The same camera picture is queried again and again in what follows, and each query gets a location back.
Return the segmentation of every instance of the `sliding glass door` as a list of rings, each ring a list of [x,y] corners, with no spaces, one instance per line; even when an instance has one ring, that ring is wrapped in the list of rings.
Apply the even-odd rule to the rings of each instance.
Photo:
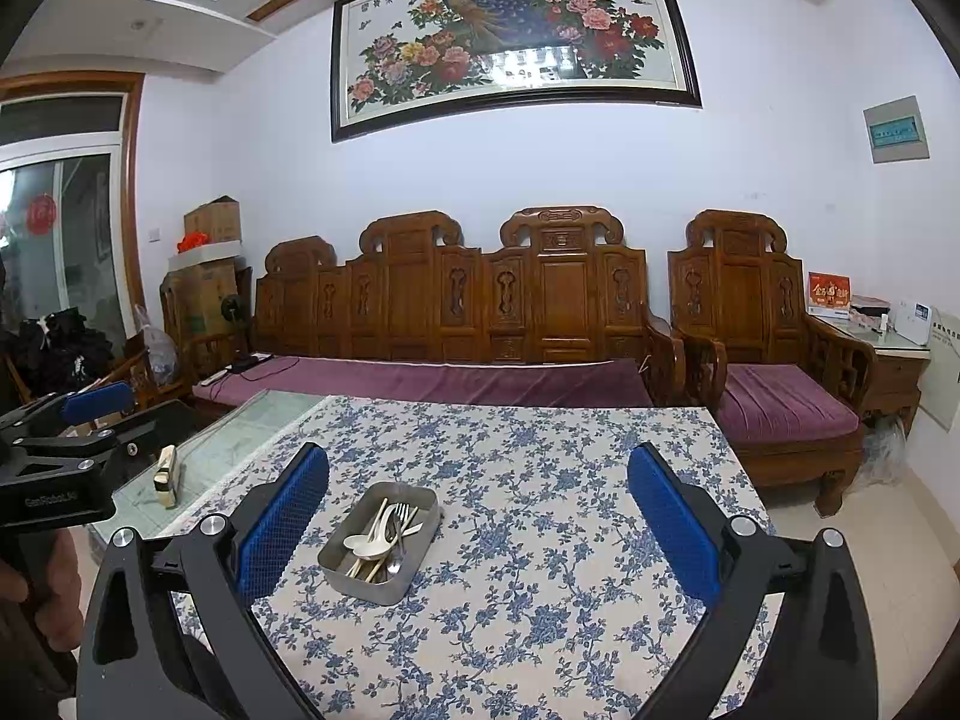
[[[0,159],[3,327],[17,332],[23,319],[76,307],[121,356],[134,326],[120,245],[119,159],[118,143]]]

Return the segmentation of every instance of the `peacock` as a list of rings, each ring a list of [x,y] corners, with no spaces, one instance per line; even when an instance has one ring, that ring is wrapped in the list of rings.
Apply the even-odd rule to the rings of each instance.
[[[544,10],[527,0],[443,0],[470,27],[474,55],[537,49],[559,41]]]

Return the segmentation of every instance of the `white wall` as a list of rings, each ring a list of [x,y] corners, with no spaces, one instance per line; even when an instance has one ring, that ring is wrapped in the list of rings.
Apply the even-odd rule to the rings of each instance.
[[[867,289],[960,314],[960,77],[910,0],[831,0],[824,15],[845,47],[845,108],[861,133],[857,183],[870,196],[874,240]],[[909,95],[930,158],[874,165],[862,111]],[[960,530],[960,416],[947,433],[920,410],[908,459]]]
[[[867,204],[840,122],[837,43],[800,0],[678,0],[704,107],[541,105],[408,124],[330,142],[331,12],[284,34],[217,84],[217,194],[240,200],[259,275],[280,241],[318,234],[340,261],[381,215],[439,209],[467,245],[530,205],[593,203],[647,250],[668,316],[666,251],[704,208],[771,215],[811,269],[861,276]]]
[[[167,258],[184,237],[184,214],[222,191],[213,175],[213,87],[195,80],[147,75],[136,144],[136,237],[147,311],[163,326],[160,282]],[[160,240],[149,242],[151,229]]]

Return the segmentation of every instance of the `person's hand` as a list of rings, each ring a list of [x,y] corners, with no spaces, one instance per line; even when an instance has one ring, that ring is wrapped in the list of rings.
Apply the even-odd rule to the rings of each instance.
[[[47,563],[47,584],[53,595],[37,610],[37,629],[47,637],[50,649],[69,652],[80,646],[83,615],[77,550],[67,530],[56,531],[54,551]],[[22,604],[27,594],[27,581],[0,560],[0,598]]]

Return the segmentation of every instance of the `metal screw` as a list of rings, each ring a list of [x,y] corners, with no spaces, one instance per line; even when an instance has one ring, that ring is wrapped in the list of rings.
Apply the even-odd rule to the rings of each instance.
[[[210,517],[200,522],[200,532],[205,536],[216,536],[226,527],[227,519],[222,514],[210,514]]]
[[[733,517],[730,527],[738,536],[752,536],[757,532],[757,524],[750,517]]]
[[[827,544],[829,547],[842,547],[843,533],[835,531],[833,528],[827,528],[827,530],[824,531],[824,544]]]
[[[133,528],[121,528],[113,534],[112,541],[114,546],[127,546],[128,543],[133,541]]]

